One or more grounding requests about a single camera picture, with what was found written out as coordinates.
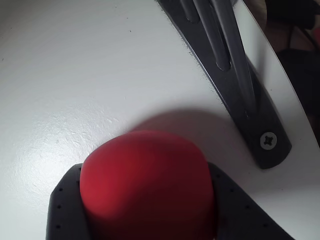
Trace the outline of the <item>blue-grey gripper finger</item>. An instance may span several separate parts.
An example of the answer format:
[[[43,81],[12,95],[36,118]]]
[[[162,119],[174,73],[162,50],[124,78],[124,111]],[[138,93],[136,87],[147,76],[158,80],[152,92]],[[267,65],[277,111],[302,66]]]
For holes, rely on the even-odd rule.
[[[50,195],[47,214],[47,240],[91,240],[80,194],[82,164],[72,166]]]
[[[214,190],[217,240],[292,240],[238,184],[208,163]]]

